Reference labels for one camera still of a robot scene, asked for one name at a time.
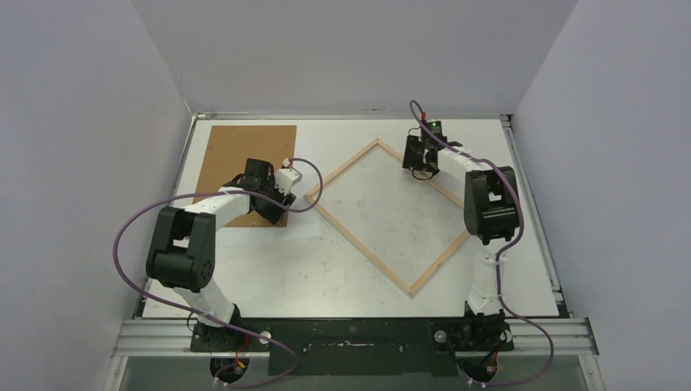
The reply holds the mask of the brown frame backing board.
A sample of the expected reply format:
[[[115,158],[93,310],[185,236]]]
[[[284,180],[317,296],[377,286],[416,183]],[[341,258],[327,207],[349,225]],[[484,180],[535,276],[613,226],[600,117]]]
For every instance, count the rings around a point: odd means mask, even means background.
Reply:
[[[184,208],[195,226],[284,226],[301,174],[293,168],[295,125],[214,125],[196,184]]]

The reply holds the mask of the white photo paper sheet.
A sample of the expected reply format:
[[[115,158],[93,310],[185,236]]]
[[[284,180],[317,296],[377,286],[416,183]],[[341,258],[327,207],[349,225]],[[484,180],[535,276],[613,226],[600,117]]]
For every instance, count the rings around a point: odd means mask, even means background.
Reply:
[[[315,211],[287,218],[283,227],[223,227],[216,234],[213,277],[227,297],[249,317],[306,317],[288,291],[308,280],[299,274],[307,255],[298,247],[323,238]]]

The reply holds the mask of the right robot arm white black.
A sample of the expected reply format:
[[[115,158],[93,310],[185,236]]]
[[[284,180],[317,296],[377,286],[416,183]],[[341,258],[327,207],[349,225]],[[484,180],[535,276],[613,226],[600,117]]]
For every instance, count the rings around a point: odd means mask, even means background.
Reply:
[[[474,315],[502,313],[500,280],[506,248],[494,250],[491,241],[501,239],[513,246],[514,236],[523,233],[513,168],[471,156],[460,143],[449,143],[442,134],[432,136],[424,130],[407,135],[403,168],[431,177],[445,173],[462,182],[465,229],[482,244],[473,261],[466,304]]]

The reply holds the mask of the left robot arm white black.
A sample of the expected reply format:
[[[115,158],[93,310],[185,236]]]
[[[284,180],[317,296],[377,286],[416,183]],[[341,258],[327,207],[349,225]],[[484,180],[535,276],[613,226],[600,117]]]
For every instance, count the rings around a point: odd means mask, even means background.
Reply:
[[[212,327],[211,339],[220,349],[236,349],[243,340],[239,309],[213,275],[217,232],[239,217],[256,213],[277,225],[296,199],[293,186],[301,174],[290,160],[279,169],[264,160],[247,160],[242,174],[209,195],[183,208],[160,210],[146,261],[147,276],[173,289],[199,320]]]

